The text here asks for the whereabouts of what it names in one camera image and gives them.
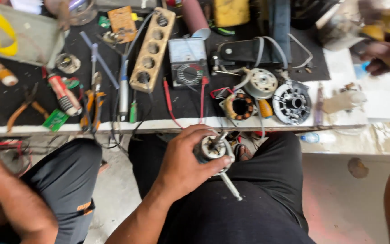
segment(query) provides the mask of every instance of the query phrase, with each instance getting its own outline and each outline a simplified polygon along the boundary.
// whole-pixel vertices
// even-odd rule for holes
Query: wooden power strip
[[[176,21],[176,13],[161,7],[157,7],[155,10],[156,13],[151,16],[144,42],[129,81],[131,87],[140,92],[154,90],[166,45]]]

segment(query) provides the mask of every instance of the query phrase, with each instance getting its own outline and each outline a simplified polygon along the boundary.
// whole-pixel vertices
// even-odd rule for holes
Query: orange circuit board
[[[130,6],[108,11],[112,32],[119,34],[118,43],[131,42],[137,34]]]

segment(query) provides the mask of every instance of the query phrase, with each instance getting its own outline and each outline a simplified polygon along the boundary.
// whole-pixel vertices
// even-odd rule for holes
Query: multimeter dial
[[[203,76],[202,67],[197,64],[182,64],[177,68],[177,79],[180,83],[197,85]]]

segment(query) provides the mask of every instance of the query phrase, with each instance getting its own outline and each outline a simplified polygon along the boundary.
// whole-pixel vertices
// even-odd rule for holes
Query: green screwdriver
[[[136,121],[137,121],[137,111],[138,111],[137,91],[133,90],[133,102],[130,104],[129,123],[136,123]]]

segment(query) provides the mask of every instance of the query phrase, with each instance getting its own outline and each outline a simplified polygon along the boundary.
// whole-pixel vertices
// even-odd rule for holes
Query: sandpaper roll
[[[181,13],[192,37],[201,37],[205,40],[210,36],[209,24],[198,0],[183,0]]]

